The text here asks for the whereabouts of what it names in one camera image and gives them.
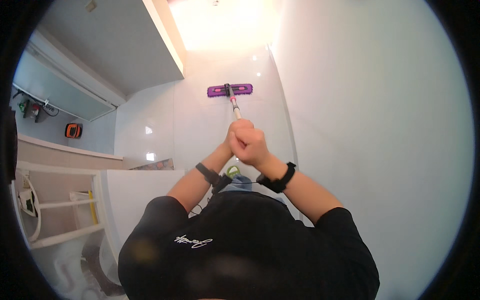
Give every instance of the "purple mop head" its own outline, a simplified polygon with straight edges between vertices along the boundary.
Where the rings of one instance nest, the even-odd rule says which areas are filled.
[[[253,86],[251,84],[232,84],[231,87],[234,95],[249,95],[253,92]],[[224,85],[211,86],[207,89],[207,96],[209,97],[220,97],[226,95],[227,89]]]

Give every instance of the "green object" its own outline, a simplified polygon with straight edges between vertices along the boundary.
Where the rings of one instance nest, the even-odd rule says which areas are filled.
[[[25,113],[25,102],[18,103],[18,107],[22,113]]]
[[[237,175],[237,174],[241,175],[241,174],[240,174],[240,169],[239,169],[239,167],[237,167],[237,166],[230,166],[230,167],[228,167],[228,169],[227,169],[227,176],[228,176],[228,177],[230,177],[230,178],[233,179],[233,176],[235,176],[235,175]]]

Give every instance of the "yellow pole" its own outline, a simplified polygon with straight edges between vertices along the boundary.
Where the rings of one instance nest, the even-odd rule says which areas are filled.
[[[93,199],[92,191],[88,191],[88,198]],[[95,204],[93,202],[90,203],[90,211],[92,212],[93,224],[98,224],[95,212]]]

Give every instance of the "black t-shirt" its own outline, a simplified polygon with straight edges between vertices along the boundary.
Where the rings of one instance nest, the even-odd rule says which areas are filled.
[[[137,299],[374,299],[378,271],[350,212],[314,228],[256,192],[222,192],[188,218],[173,197],[146,207],[119,255]]]

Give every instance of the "person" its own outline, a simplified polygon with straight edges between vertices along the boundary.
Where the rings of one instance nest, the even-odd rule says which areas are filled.
[[[245,119],[230,125],[202,164],[218,173],[233,155],[270,180],[288,170]],[[309,228],[285,204],[241,181],[188,218],[210,187],[194,168],[147,205],[119,255],[119,279],[130,300],[375,298],[375,262],[335,196],[293,173],[283,193],[314,224]]]

